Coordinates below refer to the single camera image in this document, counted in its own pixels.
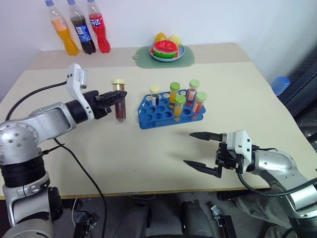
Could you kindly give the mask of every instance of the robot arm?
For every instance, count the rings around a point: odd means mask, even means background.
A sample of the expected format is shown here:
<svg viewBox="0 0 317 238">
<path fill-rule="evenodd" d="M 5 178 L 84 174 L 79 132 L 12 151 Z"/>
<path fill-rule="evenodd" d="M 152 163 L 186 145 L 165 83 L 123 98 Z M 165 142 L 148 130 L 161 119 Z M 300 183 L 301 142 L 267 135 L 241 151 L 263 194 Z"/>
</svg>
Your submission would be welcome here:
<svg viewBox="0 0 317 238">
<path fill-rule="evenodd" d="M 293 158 L 274 148 L 260 149 L 252 145 L 251 139 L 244 130 L 228 134 L 195 132 L 190 134 L 203 140 L 220 141 L 213 169 L 205 164 L 184 161 L 194 169 L 221 177 L 222 167 L 236 170 L 244 184 L 242 174 L 251 172 L 262 177 L 276 193 L 281 193 L 306 183 L 308 180 L 298 171 Z M 299 238 L 316 237 L 317 235 L 317 191 L 309 185 L 288 195 L 278 196 L 280 204 L 289 217 L 294 231 Z"/>
<path fill-rule="evenodd" d="M 73 101 L 55 103 L 32 112 L 27 118 L 0 124 L 0 168 L 4 178 L 11 237 L 53 237 L 52 221 L 62 215 L 56 187 L 49 187 L 43 152 L 38 145 L 76 128 L 83 121 L 100 119 L 111 112 L 126 92 L 99 95 L 98 91 L 82 94 L 87 71 L 78 64 L 68 68 L 66 88 Z"/>
</svg>

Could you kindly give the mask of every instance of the blue cup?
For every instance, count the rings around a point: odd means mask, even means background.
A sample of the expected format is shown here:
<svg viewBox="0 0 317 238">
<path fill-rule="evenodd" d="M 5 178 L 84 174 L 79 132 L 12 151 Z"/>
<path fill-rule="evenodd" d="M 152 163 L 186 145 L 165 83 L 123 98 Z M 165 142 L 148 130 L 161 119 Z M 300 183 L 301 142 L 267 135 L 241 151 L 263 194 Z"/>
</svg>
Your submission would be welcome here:
<svg viewBox="0 0 317 238">
<path fill-rule="evenodd" d="M 279 96 L 290 85 L 289 78 L 284 76 L 277 77 L 272 83 L 271 88 L 276 96 Z"/>
</svg>

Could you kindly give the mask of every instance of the sticker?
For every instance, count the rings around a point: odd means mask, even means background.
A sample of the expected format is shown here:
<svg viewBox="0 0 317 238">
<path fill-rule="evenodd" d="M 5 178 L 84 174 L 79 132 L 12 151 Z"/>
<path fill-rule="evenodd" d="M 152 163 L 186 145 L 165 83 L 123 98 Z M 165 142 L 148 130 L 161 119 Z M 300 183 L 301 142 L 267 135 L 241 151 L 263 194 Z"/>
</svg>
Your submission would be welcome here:
<svg viewBox="0 0 317 238">
<path fill-rule="evenodd" d="M 75 26 L 79 39 L 82 43 L 91 41 L 91 37 L 87 28 L 87 25 Z"/>
<path fill-rule="evenodd" d="M 56 31 L 64 31 L 67 29 L 67 25 L 66 25 L 64 19 L 52 21 L 52 24 L 53 24 Z"/>
<path fill-rule="evenodd" d="M 104 20 L 102 16 L 97 16 L 97 17 L 89 17 L 90 22 L 91 22 L 91 26 L 93 28 L 97 28 L 99 26 L 101 26 L 102 24 L 104 24 Z"/>
<path fill-rule="evenodd" d="M 194 100 L 195 94 L 196 94 L 196 91 L 189 91 L 188 100 L 189 101 Z"/>
<path fill-rule="evenodd" d="M 193 112 L 194 112 L 194 113 L 196 112 L 197 107 L 198 107 L 198 104 L 197 104 L 197 103 L 194 103 L 194 106 L 193 106 Z"/>
</svg>

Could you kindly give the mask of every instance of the toy watermelon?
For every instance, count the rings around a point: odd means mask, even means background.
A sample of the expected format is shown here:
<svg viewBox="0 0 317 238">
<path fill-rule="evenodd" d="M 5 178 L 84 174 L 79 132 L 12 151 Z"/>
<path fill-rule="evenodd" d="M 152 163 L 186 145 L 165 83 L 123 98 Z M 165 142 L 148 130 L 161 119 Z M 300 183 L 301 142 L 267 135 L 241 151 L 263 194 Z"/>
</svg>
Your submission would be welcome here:
<svg viewBox="0 0 317 238">
<path fill-rule="evenodd" d="M 178 57 L 178 52 L 177 44 L 169 40 L 156 42 L 153 46 L 153 54 L 162 59 Z"/>
</svg>

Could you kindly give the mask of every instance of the plastic fruit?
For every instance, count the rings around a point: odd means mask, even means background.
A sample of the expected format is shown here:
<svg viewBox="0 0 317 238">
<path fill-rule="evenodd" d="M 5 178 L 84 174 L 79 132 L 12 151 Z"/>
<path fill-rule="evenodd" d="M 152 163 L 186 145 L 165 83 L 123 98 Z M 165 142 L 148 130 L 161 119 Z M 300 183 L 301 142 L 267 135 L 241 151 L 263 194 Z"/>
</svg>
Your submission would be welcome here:
<svg viewBox="0 0 317 238">
<path fill-rule="evenodd" d="M 178 57 L 178 51 L 178 46 L 169 40 L 159 41 L 153 46 L 154 55 L 162 59 Z"/>
<path fill-rule="evenodd" d="M 163 33 L 160 32 L 155 37 L 154 43 L 159 42 L 159 41 L 165 41 L 165 40 L 167 40 L 167 37 Z"/>
<path fill-rule="evenodd" d="M 182 45 L 182 39 L 178 35 L 171 35 L 168 39 L 175 42 L 178 46 Z"/>
</svg>

